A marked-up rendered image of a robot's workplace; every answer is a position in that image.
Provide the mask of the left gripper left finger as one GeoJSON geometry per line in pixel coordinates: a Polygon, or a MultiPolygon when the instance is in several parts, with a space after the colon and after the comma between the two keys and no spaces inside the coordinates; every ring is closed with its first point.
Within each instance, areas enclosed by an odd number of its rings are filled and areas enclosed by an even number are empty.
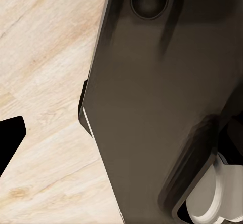
{"type": "Polygon", "coordinates": [[[0,121],[0,176],[26,135],[22,116],[0,121]]]}

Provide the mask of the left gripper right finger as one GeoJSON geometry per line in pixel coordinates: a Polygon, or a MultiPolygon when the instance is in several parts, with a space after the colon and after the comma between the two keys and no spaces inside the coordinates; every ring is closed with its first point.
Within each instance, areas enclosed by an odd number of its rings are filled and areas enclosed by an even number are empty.
{"type": "Polygon", "coordinates": [[[243,156],[243,118],[232,115],[230,117],[227,134],[243,156]]]}

